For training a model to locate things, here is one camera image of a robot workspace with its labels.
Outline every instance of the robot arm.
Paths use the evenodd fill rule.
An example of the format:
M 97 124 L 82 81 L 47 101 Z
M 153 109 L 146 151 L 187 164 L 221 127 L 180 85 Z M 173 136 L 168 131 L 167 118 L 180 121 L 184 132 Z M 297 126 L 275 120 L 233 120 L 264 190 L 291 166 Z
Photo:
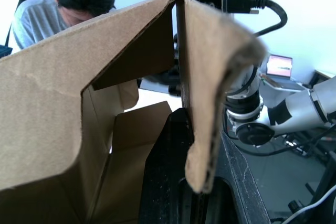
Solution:
M 335 123 L 336 77 L 311 90 L 292 94 L 274 108 L 267 108 L 258 91 L 260 78 L 253 74 L 253 69 L 249 67 L 237 78 L 225 102 L 226 114 L 242 142 L 261 145 L 273 136 Z

